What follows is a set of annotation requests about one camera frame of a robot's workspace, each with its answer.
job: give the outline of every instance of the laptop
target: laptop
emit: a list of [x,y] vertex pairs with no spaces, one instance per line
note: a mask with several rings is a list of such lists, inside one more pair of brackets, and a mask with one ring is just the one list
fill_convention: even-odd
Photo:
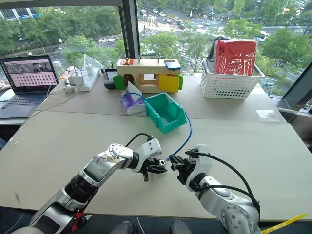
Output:
[[15,94],[0,108],[0,119],[30,117],[59,83],[48,55],[0,58],[0,64]]

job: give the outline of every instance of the wooden toy house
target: wooden toy house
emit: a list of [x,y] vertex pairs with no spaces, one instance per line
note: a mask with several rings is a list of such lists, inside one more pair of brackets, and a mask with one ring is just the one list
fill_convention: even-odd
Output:
[[183,86],[181,66],[177,59],[120,58],[114,77],[116,89],[123,90],[128,82],[142,93],[178,92]]

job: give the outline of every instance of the laptop keyboard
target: laptop keyboard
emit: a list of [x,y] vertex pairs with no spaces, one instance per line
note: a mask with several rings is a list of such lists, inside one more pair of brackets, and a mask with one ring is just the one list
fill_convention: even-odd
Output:
[[8,102],[7,106],[41,104],[45,99],[44,94],[18,94],[14,95]]

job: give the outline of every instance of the black cable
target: black cable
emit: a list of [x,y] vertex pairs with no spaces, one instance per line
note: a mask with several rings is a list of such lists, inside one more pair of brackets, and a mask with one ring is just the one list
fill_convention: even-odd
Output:
[[145,135],[145,136],[147,136],[147,139],[148,139],[148,140],[151,140],[151,139],[153,138],[151,135],[148,135],[148,134],[146,134],[146,133],[139,133],[139,134],[136,134],[136,135],[126,144],[126,147],[128,147],[128,145],[130,145],[131,142],[132,142],[135,138],[137,138],[139,135]]
[[209,158],[212,158],[218,162],[221,162],[223,163],[224,165],[226,165],[227,167],[231,168],[240,178],[241,180],[244,182],[246,188],[247,188],[247,191],[248,193],[253,196],[253,193],[252,193],[252,190],[249,186],[249,184],[247,183],[246,179],[243,177],[243,175],[235,168],[233,167],[231,164],[227,163],[226,161],[223,161],[222,159],[219,159],[218,157],[215,157],[213,155],[209,155],[209,154],[205,154],[205,153],[200,153],[200,152],[194,152],[194,151],[186,151],[185,154],[187,155],[192,155],[192,154],[195,154],[195,155],[202,155],[202,156],[205,156],[205,157],[209,157]]
[[242,190],[242,189],[239,189],[237,187],[233,187],[233,186],[229,186],[229,185],[221,185],[221,184],[218,184],[218,185],[205,185],[203,186],[200,191],[204,191],[206,189],[212,189],[212,188],[225,188],[225,189],[232,189],[232,190],[235,190],[235,191],[238,191],[246,196],[248,196],[251,200],[252,200],[252,204],[255,206],[255,208],[257,209],[258,213],[259,213],[259,217],[260,217],[260,205],[259,205],[259,202],[254,198],[254,196],[252,196],[251,194],[249,194],[248,192]]

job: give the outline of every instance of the laptop screen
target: laptop screen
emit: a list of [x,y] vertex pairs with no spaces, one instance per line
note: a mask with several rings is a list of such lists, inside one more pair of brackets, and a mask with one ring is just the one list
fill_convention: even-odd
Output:
[[45,92],[58,84],[49,56],[2,58],[0,64],[15,93]]

